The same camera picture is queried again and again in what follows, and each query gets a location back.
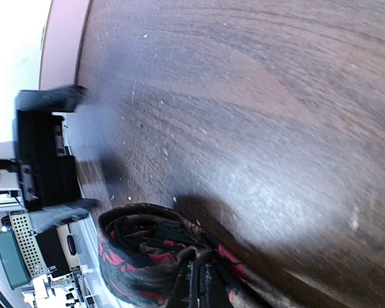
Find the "dark red patterned tie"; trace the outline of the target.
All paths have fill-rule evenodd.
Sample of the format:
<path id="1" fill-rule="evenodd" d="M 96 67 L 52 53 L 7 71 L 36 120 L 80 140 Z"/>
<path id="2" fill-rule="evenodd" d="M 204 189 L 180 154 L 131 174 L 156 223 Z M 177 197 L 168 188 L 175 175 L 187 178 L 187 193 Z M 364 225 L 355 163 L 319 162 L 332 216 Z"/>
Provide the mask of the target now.
<path id="1" fill-rule="evenodd" d="M 173 307 L 180 268 L 210 263 L 231 307 L 298 307 L 298 302 L 254 272 L 211 233 L 179 212 L 131 203 L 100 215 L 102 279 L 118 299 L 135 307 Z"/>

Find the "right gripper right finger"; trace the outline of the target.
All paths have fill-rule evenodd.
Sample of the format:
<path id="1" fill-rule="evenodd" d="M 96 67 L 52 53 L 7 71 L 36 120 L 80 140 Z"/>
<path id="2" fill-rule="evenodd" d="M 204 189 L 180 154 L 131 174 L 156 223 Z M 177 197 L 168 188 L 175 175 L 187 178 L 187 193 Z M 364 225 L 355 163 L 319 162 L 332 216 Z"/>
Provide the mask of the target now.
<path id="1" fill-rule="evenodd" d="M 210 263 L 204 264 L 199 271 L 199 307 L 231 307 L 220 276 Z"/>

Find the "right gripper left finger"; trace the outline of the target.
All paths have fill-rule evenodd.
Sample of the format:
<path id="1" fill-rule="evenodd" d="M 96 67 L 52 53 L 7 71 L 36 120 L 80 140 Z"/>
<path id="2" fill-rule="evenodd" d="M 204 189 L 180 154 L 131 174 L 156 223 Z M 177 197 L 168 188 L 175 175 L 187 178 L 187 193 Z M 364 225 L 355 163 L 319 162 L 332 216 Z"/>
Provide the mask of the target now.
<path id="1" fill-rule="evenodd" d="M 181 268 L 173 290 L 173 307 L 196 308 L 198 304 L 198 263 L 186 262 Z"/>

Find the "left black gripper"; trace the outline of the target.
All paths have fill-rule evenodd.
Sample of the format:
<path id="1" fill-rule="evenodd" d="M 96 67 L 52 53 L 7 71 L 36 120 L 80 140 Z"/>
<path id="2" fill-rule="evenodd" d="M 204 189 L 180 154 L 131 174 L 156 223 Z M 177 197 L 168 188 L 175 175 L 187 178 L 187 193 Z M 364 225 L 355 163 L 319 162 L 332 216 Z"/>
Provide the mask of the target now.
<path id="1" fill-rule="evenodd" d="M 34 231 L 86 218 L 101 202 L 81 198 L 76 160 L 65 152 L 64 113 L 73 113 L 87 88 L 65 85 L 21 90 L 15 98 L 13 141 L 24 206 Z"/>

